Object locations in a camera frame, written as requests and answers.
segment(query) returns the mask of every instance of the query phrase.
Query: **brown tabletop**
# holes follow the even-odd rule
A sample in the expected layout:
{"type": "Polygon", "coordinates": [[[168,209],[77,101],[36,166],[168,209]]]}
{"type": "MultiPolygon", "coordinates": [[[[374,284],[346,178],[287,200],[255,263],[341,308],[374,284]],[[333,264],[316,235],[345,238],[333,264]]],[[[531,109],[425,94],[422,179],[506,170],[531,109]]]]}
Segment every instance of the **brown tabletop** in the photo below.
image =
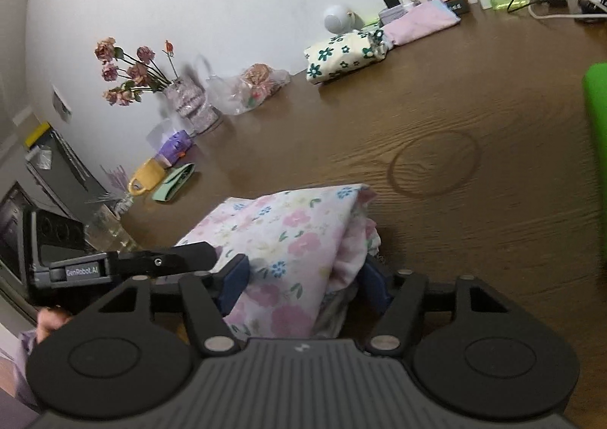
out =
{"type": "MultiPolygon", "coordinates": [[[[199,172],[124,225],[174,244],[228,196],[364,182],[393,268],[472,273],[576,349],[567,415],[607,427],[607,274],[582,78],[607,59],[604,25],[481,11],[323,87],[299,74],[256,110],[200,136],[199,172]]],[[[369,321],[359,304],[350,328],[369,321]]]]}

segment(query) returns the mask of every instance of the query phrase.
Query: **yellow handle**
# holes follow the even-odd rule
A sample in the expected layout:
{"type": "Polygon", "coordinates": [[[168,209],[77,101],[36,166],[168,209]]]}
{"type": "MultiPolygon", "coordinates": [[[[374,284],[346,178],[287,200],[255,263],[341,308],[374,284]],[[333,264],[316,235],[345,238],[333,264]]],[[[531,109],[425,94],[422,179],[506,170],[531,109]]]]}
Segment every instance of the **yellow handle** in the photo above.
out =
{"type": "Polygon", "coordinates": [[[134,178],[134,177],[129,181],[129,192],[133,196],[139,196],[147,191],[147,189],[145,189],[145,187],[142,187],[141,189],[135,189],[133,187],[133,184],[135,183],[135,181],[136,181],[136,178],[134,178]]]}

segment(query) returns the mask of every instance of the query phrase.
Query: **circular stain on table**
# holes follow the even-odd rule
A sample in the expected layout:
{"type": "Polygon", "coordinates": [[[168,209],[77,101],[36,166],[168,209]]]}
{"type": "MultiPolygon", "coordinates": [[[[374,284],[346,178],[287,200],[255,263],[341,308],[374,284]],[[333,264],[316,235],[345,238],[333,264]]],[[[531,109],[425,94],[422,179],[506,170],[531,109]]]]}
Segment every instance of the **circular stain on table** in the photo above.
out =
{"type": "Polygon", "coordinates": [[[480,162],[481,147],[468,133],[431,132],[396,154],[388,168],[388,183],[404,196],[440,196],[463,186],[480,162]]]}

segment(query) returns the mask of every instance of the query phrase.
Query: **green folded paper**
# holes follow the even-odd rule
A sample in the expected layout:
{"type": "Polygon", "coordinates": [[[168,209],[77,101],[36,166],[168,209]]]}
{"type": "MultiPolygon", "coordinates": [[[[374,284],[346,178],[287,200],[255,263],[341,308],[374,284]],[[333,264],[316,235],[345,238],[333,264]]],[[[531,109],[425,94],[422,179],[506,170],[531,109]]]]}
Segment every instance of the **green folded paper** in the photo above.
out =
{"type": "Polygon", "coordinates": [[[177,194],[177,191],[186,183],[193,174],[194,164],[186,163],[183,167],[176,168],[165,180],[162,181],[159,188],[154,192],[152,199],[154,201],[170,201],[177,194]]]}

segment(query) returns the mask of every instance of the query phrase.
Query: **purple package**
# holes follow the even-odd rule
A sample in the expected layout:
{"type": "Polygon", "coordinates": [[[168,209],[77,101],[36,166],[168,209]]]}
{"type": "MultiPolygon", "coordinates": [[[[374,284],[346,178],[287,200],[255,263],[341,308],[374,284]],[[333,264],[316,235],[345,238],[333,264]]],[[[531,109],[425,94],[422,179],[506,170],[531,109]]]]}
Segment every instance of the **purple package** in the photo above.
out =
{"type": "Polygon", "coordinates": [[[193,145],[192,138],[187,135],[185,131],[176,132],[171,136],[168,141],[162,145],[156,159],[166,165],[166,167],[172,167],[177,163],[181,157],[183,157],[187,150],[193,145]]]}

